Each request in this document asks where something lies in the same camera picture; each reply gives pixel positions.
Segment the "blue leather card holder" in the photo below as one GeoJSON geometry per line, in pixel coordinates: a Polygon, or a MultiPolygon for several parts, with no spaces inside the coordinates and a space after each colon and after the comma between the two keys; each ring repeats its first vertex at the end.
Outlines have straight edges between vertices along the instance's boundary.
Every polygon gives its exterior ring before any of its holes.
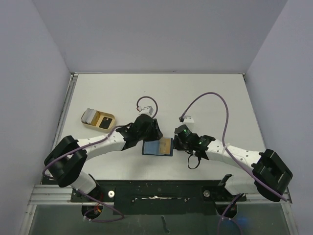
{"type": "Polygon", "coordinates": [[[151,156],[172,156],[173,155],[173,139],[172,139],[172,149],[170,155],[161,155],[159,153],[159,141],[143,141],[142,145],[142,155],[151,156]]]}

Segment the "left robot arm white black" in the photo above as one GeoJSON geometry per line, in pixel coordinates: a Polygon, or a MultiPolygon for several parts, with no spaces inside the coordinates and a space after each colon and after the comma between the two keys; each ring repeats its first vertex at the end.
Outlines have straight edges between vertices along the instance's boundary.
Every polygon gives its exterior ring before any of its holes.
{"type": "Polygon", "coordinates": [[[64,137],[44,161],[43,175],[48,171],[61,188],[71,186],[88,201],[99,197],[96,180],[83,171],[86,161],[100,155],[124,151],[135,147],[140,141],[158,141],[163,134],[155,118],[139,115],[134,122],[117,126],[108,134],[87,139],[64,137]]]}

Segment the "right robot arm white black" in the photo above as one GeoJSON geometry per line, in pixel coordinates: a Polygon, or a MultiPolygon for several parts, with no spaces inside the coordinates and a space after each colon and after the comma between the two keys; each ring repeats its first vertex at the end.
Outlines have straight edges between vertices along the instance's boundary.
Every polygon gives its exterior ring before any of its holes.
{"type": "Polygon", "coordinates": [[[271,149],[258,152],[225,145],[214,137],[192,133],[185,124],[174,131],[174,149],[185,151],[198,160],[218,161],[237,167],[250,176],[226,179],[218,187],[218,195],[223,200],[237,194],[259,193],[272,202],[279,202],[293,177],[290,169],[271,149]]]}

